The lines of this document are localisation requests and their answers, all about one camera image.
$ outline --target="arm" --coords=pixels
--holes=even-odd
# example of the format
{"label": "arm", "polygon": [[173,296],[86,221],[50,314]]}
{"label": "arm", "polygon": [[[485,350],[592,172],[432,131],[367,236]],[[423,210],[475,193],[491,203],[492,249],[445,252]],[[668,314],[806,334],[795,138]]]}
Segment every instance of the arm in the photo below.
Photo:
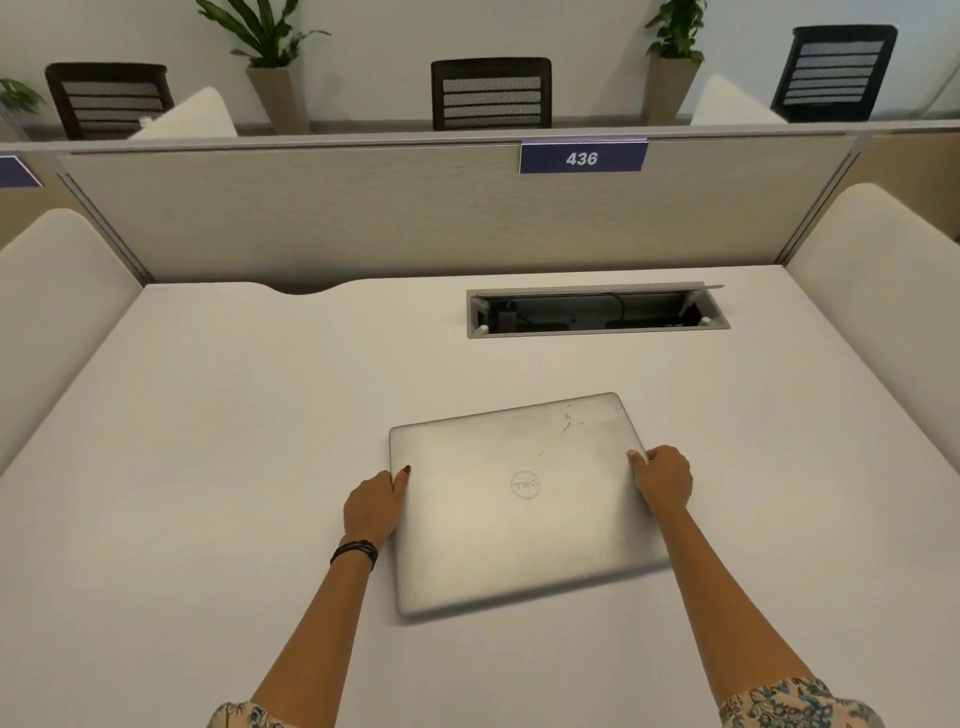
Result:
{"label": "arm", "polygon": [[813,674],[724,567],[686,510],[693,478],[674,448],[628,453],[636,486],[666,541],[700,660],[722,706],[734,695]]}
{"label": "arm", "polygon": [[[347,535],[340,543],[366,540],[382,548],[399,522],[409,475],[408,466],[394,483],[386,471],[362,482],[344,506]],[[298,728],[333,728],[370,572],[362,551],[333,562],[252,702]]]}

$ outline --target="floral sleeve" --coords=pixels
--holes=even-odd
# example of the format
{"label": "floral sleeve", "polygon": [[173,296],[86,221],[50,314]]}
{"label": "floral sleeve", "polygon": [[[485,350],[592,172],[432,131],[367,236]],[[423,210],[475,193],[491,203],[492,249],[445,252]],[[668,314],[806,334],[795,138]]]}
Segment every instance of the floral sleeve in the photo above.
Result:
{"label": "floral sleeve", "polygon": [[281,723],[256,703],[224,703],[206,728],[294,728]]}
{"label": "floral sleeve", "polygon": [[833,697],[820,680],[796,677],[735,695],[720,720],[723,728],[883,728],[863,703]]}

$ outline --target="black bracelet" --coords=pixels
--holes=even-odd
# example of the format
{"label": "black bracelet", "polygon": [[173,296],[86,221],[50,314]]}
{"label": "black bracelet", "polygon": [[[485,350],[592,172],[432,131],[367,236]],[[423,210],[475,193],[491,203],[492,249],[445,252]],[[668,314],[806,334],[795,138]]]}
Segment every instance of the black bracelet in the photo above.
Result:
{"label": "black bracelet", "polygon": [[370,571],[373,571],[373,567],[376,566],[376,557],[379,554],[377,553],[376,546],[371,544],[369,541],[346,542],[333,552],[333,557],[330,559],[330,565],[333,565],[334,560],[340,556],[340,554],[347,553],[348,551],[363,551],[365,554],[367,554],[367,556],[370,557]]}

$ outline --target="laptop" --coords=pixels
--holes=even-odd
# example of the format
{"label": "laptop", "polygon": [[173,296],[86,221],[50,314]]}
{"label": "laptop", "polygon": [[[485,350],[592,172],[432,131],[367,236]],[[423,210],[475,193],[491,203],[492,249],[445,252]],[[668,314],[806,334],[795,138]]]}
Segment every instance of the laptop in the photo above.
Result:
{"label": "laptop", "polygon": [[614,393],[394,427],[391,472],[412,467],[395,535],[399,612],[664,568],[628,449],[644,452]]}

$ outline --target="black mesh chair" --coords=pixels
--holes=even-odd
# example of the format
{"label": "black mesh chair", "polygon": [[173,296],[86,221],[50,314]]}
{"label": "black mesh chair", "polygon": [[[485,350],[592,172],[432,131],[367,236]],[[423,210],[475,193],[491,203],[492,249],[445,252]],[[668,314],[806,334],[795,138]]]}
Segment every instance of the black mesh chair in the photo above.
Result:
{"label": "black mesh chair", "polygon": [[553,121],[549,59],[434,61],[433,128],[549,129]]}
{"label": "black mesh chair", "polygon": [[771,109],[791,122],[867,121],[894,52],[892,25],[795,28]]}
{"label": "black mesh chair", "polygon": [[52,63],[46,77],[68,139],[124,139],[174,107],[165,65]]}

